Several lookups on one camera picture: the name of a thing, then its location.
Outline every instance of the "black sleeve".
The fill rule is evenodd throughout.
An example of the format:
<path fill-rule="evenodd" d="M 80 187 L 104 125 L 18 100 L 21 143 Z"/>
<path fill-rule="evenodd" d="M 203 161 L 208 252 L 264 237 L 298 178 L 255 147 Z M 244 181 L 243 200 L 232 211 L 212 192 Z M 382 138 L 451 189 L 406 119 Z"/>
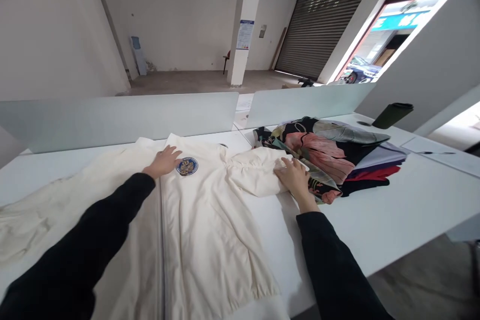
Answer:
<path fill-rule="evenodd" d="M 306 212 L 296 221 L 322 320 L 392 319 L 327 217 Z"/>
<path fill-rule="evenodd" d="M 154 188 L 150 176 L 136 173 L 112 195 L 90 206 L 72 230 L 10 284 L 0 319 L 90 319 L 94 286 Z"/>

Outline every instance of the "blue circular emblem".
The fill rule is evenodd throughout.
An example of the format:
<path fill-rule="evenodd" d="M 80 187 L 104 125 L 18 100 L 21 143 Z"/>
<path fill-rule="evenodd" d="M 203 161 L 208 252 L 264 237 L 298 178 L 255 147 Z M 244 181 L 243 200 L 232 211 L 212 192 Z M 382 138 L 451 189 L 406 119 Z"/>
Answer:
<path fill-rule="evenodd" d="M 199 163 L 193 157 L 184 157 L 176 166 L 176 170 L 182 176 L 192 175 L 199 168 Z"/>

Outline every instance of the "cream windbreaker jacket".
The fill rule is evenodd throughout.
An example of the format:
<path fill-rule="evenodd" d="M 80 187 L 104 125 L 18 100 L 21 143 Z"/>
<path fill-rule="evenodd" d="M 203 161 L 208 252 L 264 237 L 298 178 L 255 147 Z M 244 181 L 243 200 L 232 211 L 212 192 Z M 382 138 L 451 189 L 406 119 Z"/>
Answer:
<path fill-rule="evenodd" d="M 161 201 L 157 186 L 130 224 L 95 287 L 93 319 L 288 319 L 241 195 L 242 189 L 258 196 L 280 192 L 273 168 L 285 153 L 233 154 L 175 135 L 167 144 L 183 151 L 184 162 L 162 177 Z M 0 208 L 2 294 L 86 208 L 150 164 L 158 150 L 139 139 Z"/>

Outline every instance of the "dark green cup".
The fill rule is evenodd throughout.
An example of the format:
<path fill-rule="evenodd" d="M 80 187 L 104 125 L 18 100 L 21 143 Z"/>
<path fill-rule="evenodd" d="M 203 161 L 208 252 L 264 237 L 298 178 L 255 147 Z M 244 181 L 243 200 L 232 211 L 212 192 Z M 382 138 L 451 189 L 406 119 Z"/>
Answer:
<path fill-rule="evenodd" d="M 372 126 L 379 129 L 388 129 L 400 119 L 411 113 L 413 110 L 414 106 L 412 104 L 394 102 L 388 105 L 385 110 L 381 112 L 381 114 L 372 123 Z"/>

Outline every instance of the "folded clothes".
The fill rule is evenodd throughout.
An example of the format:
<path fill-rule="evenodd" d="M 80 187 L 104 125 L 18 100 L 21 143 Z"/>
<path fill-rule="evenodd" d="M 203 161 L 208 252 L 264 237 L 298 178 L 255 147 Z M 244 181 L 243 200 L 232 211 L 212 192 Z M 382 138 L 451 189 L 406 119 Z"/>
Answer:
<path fill-rule="evenodd" d="M 371 189 L 380 186 L 388 186 L 390 181 L 386 180 L 362 180 L 362 181 L 345 181 L 341 186 L 341 197 L 346 198 L 351 193 L 359 190 Z"/>
<path fill-rule="evenodd" d="M 364 173 L 364 172 L 370 172 L 371 173 L 371 172 L 374 172 L 375 170 L 391 168 L 393 166 L 399 166 L 399 165 L 402 165 L 404 163 L 404 161 L 405 160 L 399 160 L 399 161 L 393 161 L 393 162 L 386 162 L 386 163 L 379 164 L 379 165 L 373 165 L 373 166 L 370 166 L 370 167 L 354 168 L 352 170 L 352 172 L 350 173 L 350 175 L 347 176 L 347 179 L 354 178 L 360 173 Z"/>
<path fill-rule="evenodd" d="M 400 167 L 398 166 L 391 166 L 384 169 L 379 169 L 375 171 L 364 171 L 360 172 L 354 177 L 348 177 L 345 181 L 346 182 L 358 182 L 363 180 L 380 180 L 385 181 L 387 177 L 392 174 L 398 173 L 400 171 Z"/>
<path fill-rule="evenodd" d="M 255 147 L 285 150 L 304 163 L 310 172 L 310 192 L 319 203 L 327 204 L 342 194 L 339 186 L 356 165 L 390 139 L 386 134 L 308 116 L 279 125 L 273 131 L 259 127 L 253 135 Z"/>
<path fill-rule="evenodd" d="M 400 149 L 389 142 L 384 142 L 375 148 L 371 153 L 365 156 L 355 167 L 355 169 L 369 168 L 385 163 L 393 163 L 404 161 L 407 158 L 408 152 Z"/>

